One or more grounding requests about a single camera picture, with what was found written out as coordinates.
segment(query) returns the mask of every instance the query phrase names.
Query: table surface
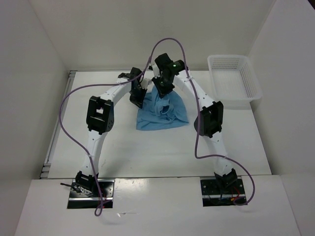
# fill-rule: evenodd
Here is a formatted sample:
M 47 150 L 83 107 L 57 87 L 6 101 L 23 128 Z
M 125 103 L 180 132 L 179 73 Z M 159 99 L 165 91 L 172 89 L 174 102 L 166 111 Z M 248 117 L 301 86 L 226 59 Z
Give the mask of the table surface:
M 87 84 L 113 83 L 121 71 L 77 72 L 72 88 Z M 211 94 L 208 71 L 193 71 L 202 88 Z M 83 144 L 88 140 L 86 113 L 89 98 L 100 96 L 108 88 L 85 88 L 72 94 L 68 100 L 63 123 L 68 132 Z M 138 108 L 129 102 L 126 94 L 115 106 L 115 124 L 107 135 L 100 161 L 99 177 L 196 177 L 213 176 L 213 159 L 194 158 L 196 131 L 193 122 L 197 110 L 193 99 L 180 90 L 189 117 L 189 125 L 159 131 L 136 130 Z M 250 104 L 242 108 L 224 109 L 222 137 L 228 156 L 243 164 L 252 175 L 270 175 L 270 168 L 259 136 Z M 213 154 L 201 138 L 199 155 Z M 49 160 L 48 178 L 74 178 L 79 171 L 84 151 L 63 132 L 56 134 Z M 238 175 L 246 173 L 235 166 Z
M 66 209 L 66 179 L 33 180 L 16 236 L 299 236 L 279 176 L 254 176 L 247 206 L 202 206 L 200 178 L 116 179 L 112 209 Z M 252 192 L 243 177 L 245 193 Z

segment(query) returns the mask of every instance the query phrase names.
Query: white plastic laundry basket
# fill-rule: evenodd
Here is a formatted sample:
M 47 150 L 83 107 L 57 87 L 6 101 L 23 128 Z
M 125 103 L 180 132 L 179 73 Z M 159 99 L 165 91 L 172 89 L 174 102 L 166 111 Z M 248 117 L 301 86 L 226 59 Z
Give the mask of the white plastic laundry basket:
M 250 102 L 262 97 L 248 57 L 213 55 L 208 57 L 208 66 L 216 99 L 227 102 Z

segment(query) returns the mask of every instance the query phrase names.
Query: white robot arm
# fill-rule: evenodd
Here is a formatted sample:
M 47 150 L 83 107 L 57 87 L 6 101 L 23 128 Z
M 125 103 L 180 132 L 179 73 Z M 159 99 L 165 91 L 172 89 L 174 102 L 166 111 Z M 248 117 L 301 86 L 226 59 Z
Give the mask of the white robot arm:
M 208 136 L 210 139 L 211 152 L 226 155 L 225 147 L 221 138 L 221 125 L 223 119 L 223 105 L 221 102 L 216 103 L 209 97 L 198 85 L 194 78 L 187 78 L 184 63 L 179 60 L 173 62 L 167 54 L 162 54 L 155 60 L 156 64 L 150 68 L 154 72 L 152 82 L 157 87 L 160 97 L 170 93 L 174 85 L 179 87 L 187 96 L 195 98 L 191 83 L 194 84 L 199 98 L 199 105 L 202 108 L 200 135 Z M 140 69 L 133 68 L 130 73 L 119 75 L 118 86 L 111 87 L 100 97 L 92 96 L 89 101 L 87 114 L 87 124 L 89 129 L 89 140 L 87 149 L 91 154 L 95 172 L 98 175 L 98 161 L 102 150 L 104 139 L 107 133 L 112 129 L 114 124 L 114 106 L 128 92 L 130 92 L 130 101 L 142 108 L 143 100 L 150 83 L 148 79 L 137 79 L 131 83 L 121 84 L 132 80 L 141 73 Z M 227 176 L 233 173 L 236 177 L 235 170 L 231 163 L 224 158 L 215 160 L 216 176 Z M 76 176 L 76 184 L 88 191 L 94 192 L 95 178 L 89 157 L 85 156 L 85 161 Z

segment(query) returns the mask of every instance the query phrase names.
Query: blue cloth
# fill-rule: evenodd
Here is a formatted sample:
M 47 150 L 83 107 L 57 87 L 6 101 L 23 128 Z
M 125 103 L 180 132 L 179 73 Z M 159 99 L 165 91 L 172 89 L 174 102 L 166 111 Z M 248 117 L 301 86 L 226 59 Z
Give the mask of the blue cloth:
M 189 123 L 185 105 L 175 91 L 160 98 L 154 86 L 146 94 L 142 109 L 138 110 L 137 130 L 160 130 L 181 127 Z

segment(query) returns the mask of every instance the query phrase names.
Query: wall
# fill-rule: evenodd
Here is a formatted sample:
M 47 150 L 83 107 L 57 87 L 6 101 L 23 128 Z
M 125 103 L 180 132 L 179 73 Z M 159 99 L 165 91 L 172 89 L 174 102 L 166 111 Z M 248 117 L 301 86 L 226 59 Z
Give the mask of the wall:
M 30 0 L 68 69 L 143 68 L 153 45 L 179 39 L 191 69 L 211 54 L 245 55 L 274 0 Z M 167 51 L 181 58 L 174 42 Z
M 254 115 L 274 174 L 315 172 L 315 11 L 278 0 L 250 52 L 263 90 Z
M 13 235 L 38 178 L 67 72 L 27 0 L 0 7 L 0 235 Z

